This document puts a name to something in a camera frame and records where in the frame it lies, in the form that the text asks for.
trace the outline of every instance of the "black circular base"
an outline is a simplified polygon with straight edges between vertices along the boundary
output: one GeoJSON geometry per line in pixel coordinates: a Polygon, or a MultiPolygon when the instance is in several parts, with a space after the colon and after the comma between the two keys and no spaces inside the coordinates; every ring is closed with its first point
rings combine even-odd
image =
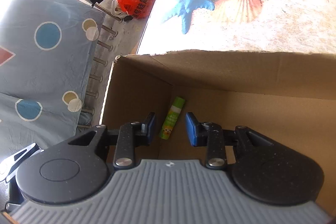
{"type": "Polygon", "coordinates": [[[232,168],[237,186],[252,198],[276,205],[315,200],[323,172],[312,159],[291,149],[259,147],[232,168]]]}
{"type": "Polygon", "coordinates": [[[109,177],[105,162],[95,154],[104,130],[88,131],[25,160],[16,173],[21,192],[36,202],[65,204],[99,191],[109,177]]]}

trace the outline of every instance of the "cardboard box on floor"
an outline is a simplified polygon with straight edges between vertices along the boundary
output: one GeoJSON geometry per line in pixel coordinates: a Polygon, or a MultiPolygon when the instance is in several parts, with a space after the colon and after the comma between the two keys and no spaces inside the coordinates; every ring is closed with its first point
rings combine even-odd
{"type": "Polygon", "coordinates": [[[314,159],[325,174],[317,203],[336,207],[336,58],[289,52],[208,52],[117,58],[102,123],[119,128],[157,114],[160,130],[175,96],[186,99],[169,140],[156,136],[137,159],[204,159],[190,145],[185,113],[224,129],[246,125],[314,159]]]}

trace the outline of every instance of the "metal screw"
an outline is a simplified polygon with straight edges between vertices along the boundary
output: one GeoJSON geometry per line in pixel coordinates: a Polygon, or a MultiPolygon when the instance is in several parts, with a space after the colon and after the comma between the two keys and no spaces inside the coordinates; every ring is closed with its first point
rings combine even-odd
{"type": "Polygon", "coordinates": [[[133,161],[129,158],[119,158],[115,161],[115,164],[118,166],[129,166],[132,162],[133,161]]]}
{"type": "Polygon", "coordinates": [[[212,158],[209,160],[209,165],[214,166],[214,167],[223,166],[224,163],[225,163],[225,160],[221,158],[212,158]]]}

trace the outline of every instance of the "red plastic bag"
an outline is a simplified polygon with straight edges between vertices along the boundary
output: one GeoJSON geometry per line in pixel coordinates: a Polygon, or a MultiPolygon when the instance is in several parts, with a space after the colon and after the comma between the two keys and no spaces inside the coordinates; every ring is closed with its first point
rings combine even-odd
{"type": "Polygon", "coordinates": [[[117,0],[120,9],[134,18],[149,16],[155,0],[117,0]]]}

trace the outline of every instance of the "fabric sheet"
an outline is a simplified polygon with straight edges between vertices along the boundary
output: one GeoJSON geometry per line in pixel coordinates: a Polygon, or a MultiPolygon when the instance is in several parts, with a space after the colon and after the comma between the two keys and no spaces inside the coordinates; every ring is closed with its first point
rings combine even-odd
{"type": "Polygon", "coordinates": [[[104,16],[79,0],[12,0],[0,22],[0,161],[75,134],[104,16]]]}

